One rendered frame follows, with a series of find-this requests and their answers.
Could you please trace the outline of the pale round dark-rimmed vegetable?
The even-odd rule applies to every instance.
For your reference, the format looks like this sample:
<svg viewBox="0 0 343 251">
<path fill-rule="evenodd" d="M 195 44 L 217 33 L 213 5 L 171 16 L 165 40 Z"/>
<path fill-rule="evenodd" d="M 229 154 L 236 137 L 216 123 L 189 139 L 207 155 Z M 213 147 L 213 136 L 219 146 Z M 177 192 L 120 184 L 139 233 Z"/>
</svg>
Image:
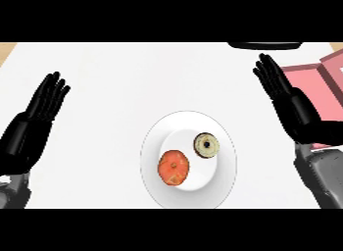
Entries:
<svg viewBox="0 0 343 251">
<path fill-rule="evenodd" d="M 196 135 L 194 139 L 194 150 L 196 155 L 204 158 L 213 158 L 220 151 L 220 143 L 217 137 L 208 133 L 202 132 Z"/>
</svg>

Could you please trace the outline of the white oval plate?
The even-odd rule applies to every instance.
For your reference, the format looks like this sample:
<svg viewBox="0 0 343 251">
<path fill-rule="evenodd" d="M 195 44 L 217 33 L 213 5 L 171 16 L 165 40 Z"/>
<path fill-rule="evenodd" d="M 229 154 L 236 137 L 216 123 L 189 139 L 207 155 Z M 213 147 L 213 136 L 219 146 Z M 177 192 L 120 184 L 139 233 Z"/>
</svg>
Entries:
<svg viewBox="0 0 343 251">
<path fill-rule="evenodd" d="M 202 132 L 211 133 L 220 143 L 220 151 L 210 159 L 194 150 L 194 139 Z M 158 174 L 160 160 L 170 150 L 179 150 L 189 161 L 188 177 L 179 186 L 167 185 Z M 229 197 L 238 175 L 235 145 L 217 121 L 194 111 L 161 118 L 143 142 L 140 169 L 148 192 L 164 208 L 217 208 Z"/>
</svg>

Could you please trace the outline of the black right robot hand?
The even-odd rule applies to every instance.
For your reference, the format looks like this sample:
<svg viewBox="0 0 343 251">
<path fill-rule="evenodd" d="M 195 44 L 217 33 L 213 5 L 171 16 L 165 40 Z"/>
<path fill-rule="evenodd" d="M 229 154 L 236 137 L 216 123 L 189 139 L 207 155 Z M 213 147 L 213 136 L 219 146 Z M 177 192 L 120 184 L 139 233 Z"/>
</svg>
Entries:
<svg viewBox="0 0 343 251">
<path fill-rule="evenodd" d="M 304 92 L 293 86 L 275 60 L 259 55 L 253 72 L 279 117 L 288 135 L 297 143 L 343 145 L 343 122 L 324 121 Z"/>
</svg>

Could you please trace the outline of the pink cardboard box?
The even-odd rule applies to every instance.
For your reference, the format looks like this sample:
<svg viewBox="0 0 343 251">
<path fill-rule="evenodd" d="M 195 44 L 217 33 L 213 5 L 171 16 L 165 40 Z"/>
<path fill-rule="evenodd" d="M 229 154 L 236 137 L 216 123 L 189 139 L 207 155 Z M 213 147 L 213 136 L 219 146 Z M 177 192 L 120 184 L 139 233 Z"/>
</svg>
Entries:
<svg viewBox="0 0 343 251">
<path fill-rule="evenodd" d="M 318 64 L 282 68 L 290 83 L 304 92 L 325 121 L 343 121 L 343 48 Z"/>
</svg>

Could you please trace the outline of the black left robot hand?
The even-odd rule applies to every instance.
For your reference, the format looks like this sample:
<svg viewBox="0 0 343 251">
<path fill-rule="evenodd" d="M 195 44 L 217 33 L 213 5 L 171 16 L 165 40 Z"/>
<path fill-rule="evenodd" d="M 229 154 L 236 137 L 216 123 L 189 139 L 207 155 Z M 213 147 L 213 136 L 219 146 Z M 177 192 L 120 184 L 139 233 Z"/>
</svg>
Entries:
<svg viewBox="0 0 343 251">
<path fill-rule="evenodd" d="M 27 110 L 10 121 L 0 139 L 0 176 L 25 174 L 34 167 L 69 90 L 61 73 L 49 74 Z"/>
</svg>

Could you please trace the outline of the black rounded object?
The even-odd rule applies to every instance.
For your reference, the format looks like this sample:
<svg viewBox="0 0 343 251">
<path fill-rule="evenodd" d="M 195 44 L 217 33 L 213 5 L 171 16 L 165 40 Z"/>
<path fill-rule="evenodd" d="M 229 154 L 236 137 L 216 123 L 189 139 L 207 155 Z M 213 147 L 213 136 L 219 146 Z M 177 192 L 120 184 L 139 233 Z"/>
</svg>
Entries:
<svg viewBox="0 0 343 251">
<path fill-rule="evenodd" d="M 250 50 L 291 50 L 298 49 L 301 42 L 228 42 L 233 48 Z"/>
</svg>

